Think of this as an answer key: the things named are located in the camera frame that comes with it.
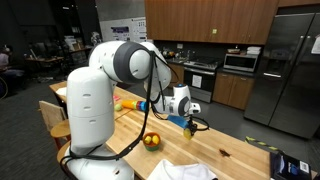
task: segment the chair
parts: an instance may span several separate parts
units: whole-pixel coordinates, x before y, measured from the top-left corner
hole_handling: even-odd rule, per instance
[[[69,121],[67,120],[66,114],[62,107],[54,104],[39,101],[39,105],[47,130],[50,132],[59,150],[62,147],[60,142],[61,138],[66,138],[68,141],[71,139]]]

